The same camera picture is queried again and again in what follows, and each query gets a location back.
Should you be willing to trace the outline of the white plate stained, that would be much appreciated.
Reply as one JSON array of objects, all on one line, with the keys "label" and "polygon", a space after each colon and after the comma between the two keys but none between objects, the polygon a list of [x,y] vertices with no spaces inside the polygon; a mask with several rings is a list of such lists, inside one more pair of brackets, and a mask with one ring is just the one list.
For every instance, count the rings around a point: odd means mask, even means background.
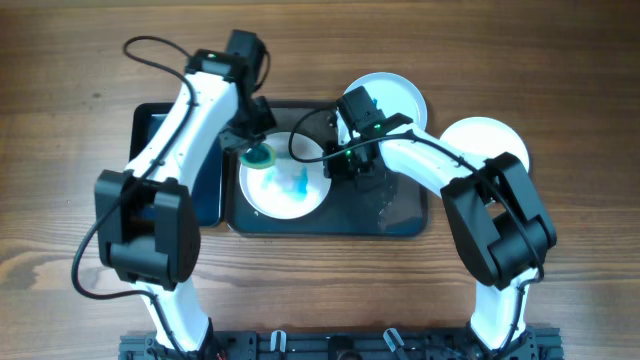
[{"label": "white plate stained", "polygon": [[376,108],[386,118],[401,113],[413,120],[421,130],[427,129],[427,104],[419,89],[406,78],[389,72],[375,72],[355,80],[344,91],[364,87]]},{"label": "white plate stained", "polygon": [[527,172],[530,157],[522,138],[505,123],[490,117],[468,117],[450,125],[440,140],[464,152],[489,158],[509,152],[515,155]]}]

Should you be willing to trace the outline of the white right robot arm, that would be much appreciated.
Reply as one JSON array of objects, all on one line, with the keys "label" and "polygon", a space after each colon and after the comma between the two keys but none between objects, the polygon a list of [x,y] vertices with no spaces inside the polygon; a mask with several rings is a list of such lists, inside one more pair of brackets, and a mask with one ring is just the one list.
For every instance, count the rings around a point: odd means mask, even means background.
[{"label": "white right robot arm", "polygon": [[521,139],[493,121],[465,134],[474,146],[464,149],[401,114],[356,133],[330,148],[324,163],[354,173],[379,160],[441,199],[458,256],[477,282],[470,329],[485,355],[506,357],[525,331],[529,288],[543,281],[545,257],[557,242],[528,168],[513,152]]}]

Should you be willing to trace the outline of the white plate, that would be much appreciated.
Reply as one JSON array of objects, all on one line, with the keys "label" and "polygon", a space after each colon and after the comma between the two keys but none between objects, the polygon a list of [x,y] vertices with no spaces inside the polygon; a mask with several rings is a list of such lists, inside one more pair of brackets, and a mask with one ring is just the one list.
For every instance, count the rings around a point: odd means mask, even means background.
[{"label": "white plate", "polygon": [[248,203],[259,213],[279,220],[303,217],[327,197],[331,180],[320,162],[301,163],[288,151],[288,132],[273,133],[265,143],[275,151],[275,163],[265,169],[241,164],[239,184]]}]

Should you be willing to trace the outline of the green yellow sponge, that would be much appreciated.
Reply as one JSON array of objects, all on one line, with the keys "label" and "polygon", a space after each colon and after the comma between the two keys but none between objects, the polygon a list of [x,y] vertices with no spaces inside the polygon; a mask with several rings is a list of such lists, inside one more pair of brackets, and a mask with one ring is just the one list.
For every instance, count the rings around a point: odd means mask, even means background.
[{"label": "green yellow sponge", "polygon": [[273,166],[276,158],[275,150],[270,145],[261,143],[247,150],[240,157],[240,162],[247,168],[261,170]]}]

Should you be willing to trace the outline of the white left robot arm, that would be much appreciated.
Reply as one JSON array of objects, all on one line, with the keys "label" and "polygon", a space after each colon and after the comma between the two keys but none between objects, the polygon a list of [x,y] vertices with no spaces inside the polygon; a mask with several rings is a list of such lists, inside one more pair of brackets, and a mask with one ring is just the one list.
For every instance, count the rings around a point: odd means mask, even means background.
[{"label": "white left robot arm", "polygon": [[179,78],[180,92],[148,144],[124,171],[105,170],[95,185],[101,262],[145,299],[163,356],[213,356],[213,326],[191,275],[201,245],[192,191],[211,147],[259,144],[274,125],[254,99],[264,50],[199,50]]}]

